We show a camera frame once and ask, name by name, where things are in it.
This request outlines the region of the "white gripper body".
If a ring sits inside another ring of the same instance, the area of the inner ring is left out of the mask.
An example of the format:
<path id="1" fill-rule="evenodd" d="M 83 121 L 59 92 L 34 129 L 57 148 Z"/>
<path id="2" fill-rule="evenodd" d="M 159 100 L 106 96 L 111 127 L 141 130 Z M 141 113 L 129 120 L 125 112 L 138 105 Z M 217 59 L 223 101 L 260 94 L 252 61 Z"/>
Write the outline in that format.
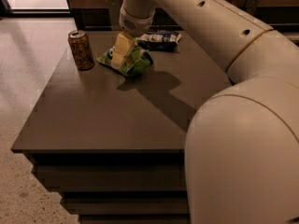
<path id="1" fill-rule="evenodd" d="M 140 37 L 151 27 L 154 14 L 154 6 L 149 7 L 148 14 L 145 18 L 141 18 L 139 15 L 132 15 L 125 7 L 121 7 L 119 19 L 120 27 L 129 35 L 133 37 Z"/>

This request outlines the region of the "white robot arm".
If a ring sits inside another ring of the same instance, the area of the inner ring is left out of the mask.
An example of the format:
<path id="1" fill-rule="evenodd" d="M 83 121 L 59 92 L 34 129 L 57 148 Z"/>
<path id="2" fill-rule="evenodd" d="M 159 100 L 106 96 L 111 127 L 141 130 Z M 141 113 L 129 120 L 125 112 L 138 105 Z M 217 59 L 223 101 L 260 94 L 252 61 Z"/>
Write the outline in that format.
<path id="1" fill-rule="evenodd" d="M 233 86 L 209 98 L 187 132 L 192 224 L 298 224 L 299 50 L 225 0 L 123 0 L 121 28 L 150 28 L 167 14 Z"/>

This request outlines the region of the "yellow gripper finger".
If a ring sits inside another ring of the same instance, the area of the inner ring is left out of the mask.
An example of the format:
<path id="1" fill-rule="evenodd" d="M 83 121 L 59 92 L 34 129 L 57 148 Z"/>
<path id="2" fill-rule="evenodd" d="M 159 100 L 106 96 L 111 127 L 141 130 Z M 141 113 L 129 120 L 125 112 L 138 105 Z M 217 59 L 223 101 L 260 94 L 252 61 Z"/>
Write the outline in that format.
<path id="1" fill-rule="evenodd" d="M 119 33 L 114 45 L 111 66 L 119 70 L 136 45 L 137 43 L 131 35 L 126 32 Z"/>

